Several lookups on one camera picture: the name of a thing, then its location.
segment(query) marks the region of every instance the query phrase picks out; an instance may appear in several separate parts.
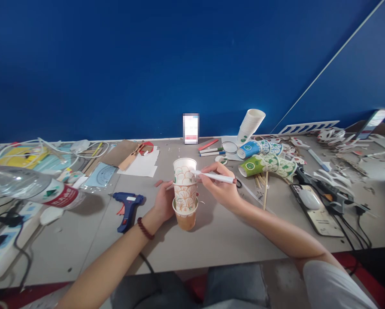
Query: right hand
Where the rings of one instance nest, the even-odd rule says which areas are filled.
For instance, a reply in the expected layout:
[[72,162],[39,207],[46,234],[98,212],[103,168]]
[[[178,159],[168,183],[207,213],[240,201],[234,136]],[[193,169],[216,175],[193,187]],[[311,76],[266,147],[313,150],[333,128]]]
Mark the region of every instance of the right hand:
[[[215,172],[220,175],[234,177],[235,175],[228,168],[219,162],[214,162],[210,166],[204,167],[201,170],[202,173]],[[204,187],[215,197],[215,199],[230,211],[239,207],[241,204],[241,197],[238,194],[235,184],[229,184],[226,182],[220,182],[213,180],[203,174],[200,174],[200,178]]]

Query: desk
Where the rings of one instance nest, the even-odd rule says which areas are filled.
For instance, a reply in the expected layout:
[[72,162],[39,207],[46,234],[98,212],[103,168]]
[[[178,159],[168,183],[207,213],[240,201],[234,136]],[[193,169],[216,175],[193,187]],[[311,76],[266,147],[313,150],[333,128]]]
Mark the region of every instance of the desk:
[[[332,154],[329,150],[322,149],[316,143],[315,137],[299,137],[324,161],[330,160]],[[116,228],[121,223],[121,217],[116,213],[121,209],[121,204],[110,199],[107,196],[108,193],[124,191],[144,195],[145,204],[137,208],[136,217],[144,216],[154,204],[158,191],[158,188],[154,187],[156,181],[173,178],[174,160],[183,157],[193,158],[198,163],[197,168],[201,169],[215,159],[214,156],[199,157],[198,147],[184,145],[182,140],[160,140],[153,143],[161,151],[157,160],[158,168],[153,178],[115,174],[110,182],[111,185],[105,190],[94,192],[92,198],[87,198],[83,205],[76,210],[65,212],[61,219],[45,227],[31,245],[34,257],[27,285],[74,281],[79,273],[120,237]],[[217,142],[212,147],[216,148],[220,145],[221,142]],[[383,150],[376,143],[370,143],[370,147],[363,152],[370,154]],[[305,149],[300,151],[308,162],[305,166],[308,173],[312,174],[320,168]],[[358,160],[353,154],[346,154],[345,157]],[[242,177],[238,172],[238,165],[238,161],[228,162],[229,168],[250,189],[255,190],[253,179]],[[369,173],[369,178],[361,180],[352,169],[348,169],[346,173],[351,175],[352,180],[356,179],[353,184],[355,201],[367,203],[379,216],[379,218],[373,218],[363,215],[362,227],[373,242],[374,248],[385,247],[385,162],[368,160],[367,163],[362,163],[362,167]],[[267,205],[277,216],[313,235],[330,252],[351,250],[346,239],[342,243],[339,238],[323,237],[314,232],[288,185],[281,178],[271,174],[269,184]],[[373,188],[375,195],[364,187]],[[259,205],[245,189],[241,188],[239,191],[244,193],[249,202]],[[197,210],[194,229],[191,232],[182,231],[173,217],[162,226],[155,239],[144,248],[143,252],[156,272],[286,257],[264,236],[218,204],[201,184],[198,186],[198,192],[199,199],[205,202],[205,205],[200,204]],[[357,227],[353,209],[347,208],[345,218],[354,228]],[[62,231],[55,233],[58,227],[62,228]],[[355,239],[352,239],[352,242],[358,248],[358,242]],[[13,268],[3,279],[0,279],[0,288],[19,285],[25,267],[26,259],[19,256]],[[148,268],[141,259],[137,259],[129,270],[129,274],[148,272]]]

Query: red label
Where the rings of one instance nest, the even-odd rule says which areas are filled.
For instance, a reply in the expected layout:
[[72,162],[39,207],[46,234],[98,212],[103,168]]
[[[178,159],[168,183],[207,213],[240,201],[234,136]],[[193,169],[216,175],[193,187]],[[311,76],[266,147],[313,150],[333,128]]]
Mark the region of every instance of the red label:
[[71,204],[76,197],[78,196],[78,189],[72,188],[70,186],[64,186],[62,193],[55,199],[50,202],[44,203],[45,205],[55,206],[59,208],[64,208],[65,206]]

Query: jeans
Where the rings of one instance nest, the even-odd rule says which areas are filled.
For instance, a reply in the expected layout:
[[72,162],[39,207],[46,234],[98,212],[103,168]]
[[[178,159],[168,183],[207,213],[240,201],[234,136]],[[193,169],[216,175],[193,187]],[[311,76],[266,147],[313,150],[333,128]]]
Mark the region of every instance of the jeans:
[[174,272],[124,277],[111,303],[114,309],[270,308],[259,263],[211,267],[203,304],[192,300]]

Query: bottle label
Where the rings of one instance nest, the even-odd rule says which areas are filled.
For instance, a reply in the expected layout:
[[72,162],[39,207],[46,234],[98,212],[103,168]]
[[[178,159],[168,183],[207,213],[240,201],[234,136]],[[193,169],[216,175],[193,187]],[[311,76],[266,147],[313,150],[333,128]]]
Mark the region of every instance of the bottle label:
[[71,204],[78,196],[79,191],[52,179],[48,187],[38,195],[29,198],[31,202],[64,208]]

